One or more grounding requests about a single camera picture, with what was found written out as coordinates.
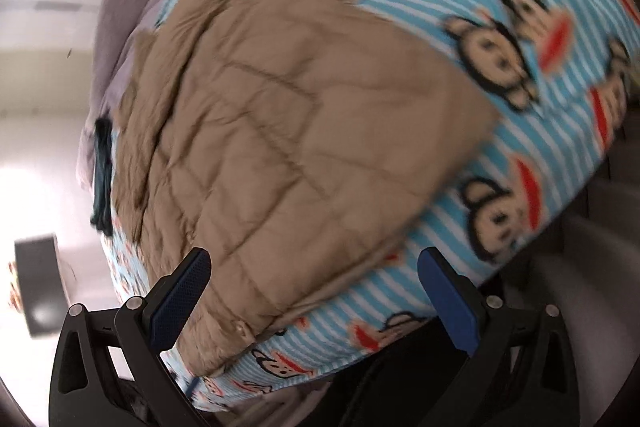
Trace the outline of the tan puffer jacket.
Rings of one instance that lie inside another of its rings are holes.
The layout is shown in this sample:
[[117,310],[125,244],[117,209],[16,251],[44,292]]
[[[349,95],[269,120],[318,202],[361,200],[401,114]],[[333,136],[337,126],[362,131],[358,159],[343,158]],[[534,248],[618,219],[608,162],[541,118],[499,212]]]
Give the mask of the tan puffer jacket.
[[156,281],[213,271],[177,348],[207,376],[358,281],[500,119],[426,40],[338,0],[179,0],[138,35],[112,204]]

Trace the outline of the dark teal folded garment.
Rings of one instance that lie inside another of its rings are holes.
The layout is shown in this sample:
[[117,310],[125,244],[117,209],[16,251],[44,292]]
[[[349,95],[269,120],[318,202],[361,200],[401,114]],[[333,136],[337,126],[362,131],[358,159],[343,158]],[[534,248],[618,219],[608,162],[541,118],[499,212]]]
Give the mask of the dark teal folded garment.
[[111,213],[112,122],[102,117],[94,125],[93,207],[90,223],[106,237],[113,236]]

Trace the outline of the blue monkey print blanket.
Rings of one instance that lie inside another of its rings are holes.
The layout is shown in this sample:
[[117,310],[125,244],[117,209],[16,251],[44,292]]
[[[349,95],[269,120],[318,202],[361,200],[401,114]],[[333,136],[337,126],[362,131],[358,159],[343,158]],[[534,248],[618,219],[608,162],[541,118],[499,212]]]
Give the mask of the blue monkey print blanket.
[[[163,25],[178,0],[162,0],[158,13],[132,36],[128,86],[139,31]],[[538,89],[521,109],[496,98],[502,121],[483,152],[462,172],[513,192],[525,181],[528,219],[508,246],[515,254],[531,242],[601,164],[613,139],[608,99],[597,87],[608,66],[639,52],[634,0],[354,0],[360,8],[425,38],[455,62],[459,41],[446,23],[466,20],[514,38]],[[416,275],[423,248],[438,247],[475,283],[496,272],[480,260],[468,229],[471,213],[459,185],[443,191],[390,257],[361,281],[259,341],[213,376],[195,377],[177,350],[164,355],[181,389],[204,412],[235,405],[346,369],[431,320],[434,309]]]

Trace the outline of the grey wall television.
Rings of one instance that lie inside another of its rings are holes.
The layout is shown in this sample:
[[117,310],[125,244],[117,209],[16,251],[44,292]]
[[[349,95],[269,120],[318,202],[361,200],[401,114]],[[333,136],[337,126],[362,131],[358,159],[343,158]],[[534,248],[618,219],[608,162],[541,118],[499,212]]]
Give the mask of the grey wall television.
[[17,283],[29,336],[56,334],[62,329],[67,313],[56,237],[23,239],[14,246]]

